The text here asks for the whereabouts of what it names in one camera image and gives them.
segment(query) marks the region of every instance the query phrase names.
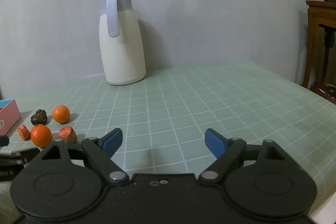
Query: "pink box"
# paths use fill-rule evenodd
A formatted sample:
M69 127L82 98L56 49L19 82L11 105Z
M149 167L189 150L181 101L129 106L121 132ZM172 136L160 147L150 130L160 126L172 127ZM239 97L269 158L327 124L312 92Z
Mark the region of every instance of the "pink box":
M14 99L0 102L0 136L6 135L20 120L21 114Z

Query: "screw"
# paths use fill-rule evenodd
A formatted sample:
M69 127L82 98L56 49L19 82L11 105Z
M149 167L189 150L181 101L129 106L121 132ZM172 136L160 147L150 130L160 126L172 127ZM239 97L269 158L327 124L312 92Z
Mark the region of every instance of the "screw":
M149 182L149 185L156 187L156 186L159 186L159 182L157 180L153 180L153 181Z
M121 171L114 171L109 174L109 177L113 180L122 180L126 177L126 174Z
M162 179L162 180L160 180L159 182L160 182L161 184L168 184L168 183L169 183L169 181L166 180L166 179Z
M207 179L207 180L213 180L218 177L218 173L215 171L205 171L201 173L202 178Z

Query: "chocolate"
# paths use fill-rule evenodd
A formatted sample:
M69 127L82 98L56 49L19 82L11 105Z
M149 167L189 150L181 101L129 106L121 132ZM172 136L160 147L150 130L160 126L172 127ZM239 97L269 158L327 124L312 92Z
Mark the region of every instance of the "chocolate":
M43 124L45 126L48 121L47 112L43 109L36 110L35 113L31 116L30 121L35 126L38 124Z

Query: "gray thermos handle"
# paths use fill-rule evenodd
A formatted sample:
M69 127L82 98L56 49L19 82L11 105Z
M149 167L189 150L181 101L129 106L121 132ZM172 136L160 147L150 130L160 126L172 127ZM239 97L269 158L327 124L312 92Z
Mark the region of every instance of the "gray thermos handle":
M106 1L107 30L109 37L119 35L117 0Z

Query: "gray wall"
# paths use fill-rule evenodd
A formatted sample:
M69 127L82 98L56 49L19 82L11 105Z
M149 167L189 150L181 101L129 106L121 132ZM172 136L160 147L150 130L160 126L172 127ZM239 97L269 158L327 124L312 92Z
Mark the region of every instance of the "gray wall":
M132 0L147 69L251 59L301 83L305 0ZM1 0L5 98L104 73L99 0Z

